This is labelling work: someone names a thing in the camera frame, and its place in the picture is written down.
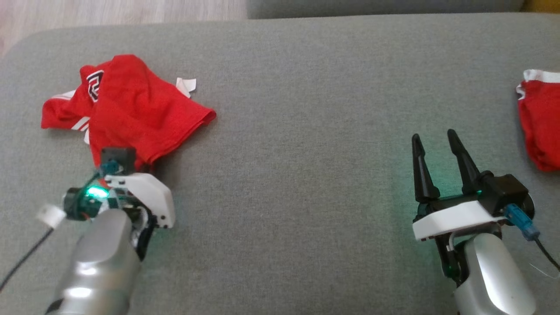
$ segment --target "white cap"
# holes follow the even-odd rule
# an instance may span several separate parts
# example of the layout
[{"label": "white cap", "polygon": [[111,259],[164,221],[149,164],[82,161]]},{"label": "white cap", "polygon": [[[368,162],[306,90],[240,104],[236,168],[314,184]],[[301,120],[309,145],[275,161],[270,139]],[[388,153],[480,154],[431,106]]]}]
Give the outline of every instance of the white cap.
[{"label": "white cap", "polygon": [[66,212],[55,205],[44,205],[37,213],[37,219],[53,229],[56,229],[65,218]]}]

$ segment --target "gray fabric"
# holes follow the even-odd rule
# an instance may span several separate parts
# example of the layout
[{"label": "gray fabric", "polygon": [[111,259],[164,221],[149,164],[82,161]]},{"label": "gray fabric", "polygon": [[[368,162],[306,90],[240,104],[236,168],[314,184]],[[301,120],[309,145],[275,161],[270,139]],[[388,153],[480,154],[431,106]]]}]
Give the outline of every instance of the gray fabric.
[{"label": "gray fabric", "polygon": [[[78,69],[134,53],[166,81],[195,77],[218,118],[161,160],[176,227],[158,230],[131,314],[454,314],[433,242],[414,240],[410,138],[442,195],[460,192],[446,131],[481,169],[513,173],[558,257],[558,173],[525,153],[515,86],[560,71],[560,16],[410,15],[94,27],[25,39],[0,64],[0,273],[45,228],[32,217],[92,168],[83,134],[39,128]],[[65,223],[0,295],[40,314],[87,223]],[[558,282],[514,228],[505,243],[543,315]]]},{"label": "gray fabric", "polygon": [[247,0],[249,18],[515,12],[524,0]]}]

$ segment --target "black cable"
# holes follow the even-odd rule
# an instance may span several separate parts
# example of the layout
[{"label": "black cable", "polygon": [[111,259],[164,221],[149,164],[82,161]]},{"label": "black cable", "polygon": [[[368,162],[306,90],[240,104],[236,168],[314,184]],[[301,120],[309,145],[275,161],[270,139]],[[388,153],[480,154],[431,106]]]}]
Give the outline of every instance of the black cable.
[{"label": "black cable", "polygon": [[87,182],[82,186],[82,188],[80,188],[80,190],[78,191],[78,193],[76,193],[76,196],[74,197],[74,199],[72,200],[72,203],[70,204],[70,206],[68,207],[69,209],[72,209],[76,203],[78,202],[78,200],[80,200],[80,197],[83,195],[84,192],[86,192],[87,187],[97,178],[99,178],[99,172],[95,172],[93,174],[93,176],[87,180]]},{"label": "black cable", "polygon": [[53,228],[50,228],[45,235],[43,235],[43,237],[41,237],[41,239],[35,243],[35,245],[33,245],[33,247],[31,247],[31,249],[27,252],[27,254],[25,254],[25,256],[21,257],[21,259],[17,262],[17,264],[12,268],[12,270],[10,270],[8,272],[8,275],[4,278],[4,280],[2,280],[2,284],[0,284],[0,293],[2,293],[2,291],[4,290],[4,287],[6,286],[6,284],[8,283],[8,281],[10,280],[11,277],[13,277],[13,275],[16,273],[16,271],[21,267],[21,265],[24,264],[24,262],[37,250],[37,248],[39,248],[39,246],[41,246],[41,244],[43,244],[43,242],[45,242],[45,240],[47,238],[49,238],[49,236],[51,235],[51,233],[54,231]]},{"label": "black cable", "polygon": [[547,257],[548,261],[550,261],[558,271],[560,271],[560,265],[552,258],[552,256],[548,253],[548,251],[544,248],[543,244],[539,241],[538,238],[535,238],[535,243],[539,247],[540,251]]}]

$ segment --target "wire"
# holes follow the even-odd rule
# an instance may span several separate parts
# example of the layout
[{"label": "wire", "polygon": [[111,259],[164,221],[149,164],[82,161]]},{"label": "wire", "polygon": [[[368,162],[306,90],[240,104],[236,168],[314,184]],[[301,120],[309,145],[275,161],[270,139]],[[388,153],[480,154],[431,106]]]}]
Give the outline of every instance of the wire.
[{"label": "wire", "polygon": [[85,212],[80,212],[80,214],[83,215],[83,217],[85,217],[86,220],[87,220],[89,223],[91,223],[91,217],[88,216],[87,213],[85,213]]},{"label": "wire", "polygon": [[545,275],[545,276],[547,276],[547,277],[549,277],[549,278],[551,278],[551,279],[555,279],[555,280],[556,280],[556,279],[560,279],[560,273],[558,273],[558,276],[553,277],[553,276],[547,274],[546,272],[542,271],[541,269],[538,269],[534,264],[530,263],[530,265],[531,265],[531,267],[537,269],[541,274],[543,274],[543,275]]},{"label": "wire", "polygon": [[78,193],[76,194],[76,196],[74,197],[74,199],[72,200],[72,203],[70,204],[70,206],[68,207],[69,209],[74,208],[74,206],[76,205],[76,203],[78,202],[78,200],[80,200],[80,196],[83,195],[83,193],[86,191],[87,187],[97,178],[99,178],[99,172],[95,172],[93,174],[93,176],[87,180],[87,182],[82,186],[82,188],[80,188],[80,190],[78,191]]},{"label": "wire", "polygon": [[560,271],[560,265],[556,262],[556,260],[554,260],[554,258],[552,258],[538,238],[535,238],[535,243],[539,247],[540,251],[547,257],[548,261],[551,262],[558,271]]},{"label": "wire", "polygon": [[13,277],[13,275],[17,272],[17,270],[21,267],[21,265],[23,265],[24,262],[39,248],[39,246],[41,246],[41,244],[43,244],[43,242],[45,242],[45,240],[47,238],[49,238],[49,236],[51,235],[51,233],[53,231],[54,231],[54,229],[50,228],[45,233],[45,235],[43,235],[43,237],[41,237],[41,239],[39,239],[39,241],[37,243],[35,243],[35,245],[33,245],[33,247],[31,247],[31,249],[27,252],[27,254],[25,254],[23,257],[21,257],[21,259],[12,268],[12,270],[10,270],[8,272],[8,275],[2,280],[2,283],[0,284],[0,293],[2,293],[2,291],[4,290],[4,287],[6,286],[6,284],[10,280],[10,278]]}]

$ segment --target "white stripe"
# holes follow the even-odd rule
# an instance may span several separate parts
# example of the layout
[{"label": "white stripe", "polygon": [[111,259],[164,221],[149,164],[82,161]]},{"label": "white stripe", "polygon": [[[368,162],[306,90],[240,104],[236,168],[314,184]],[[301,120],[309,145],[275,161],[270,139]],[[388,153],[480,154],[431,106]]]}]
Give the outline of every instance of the white stripe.
[{"label": "white stripe", "polygon": [[59,99],[59,100],[71,100],[72,98],[67,98],[66,96],[63,95],[54,95],[52,98],[50,99]]},{"label": "white stripe", "polygon": [[53,97],[51,97],[52,99],[61,99],[61,100],[69,100],[72,97],[74,97],[74,93],[76,93],[76,90],[72,90],[63,94],[56,94]]},{"label": "white stripe", "polygon": [[544,83],[560,83],[560,73],[529,69],[523,71],[525,81],[541,81]]},{"label": "white stripe", "polygon": [[72,130],[78,130],[80,127],[83,126],[83,124],[87,123],[87,121],[89,121],[90,118],[89,117],[82,117],[82,119],[78,120],[78,122],[72,126]]}]

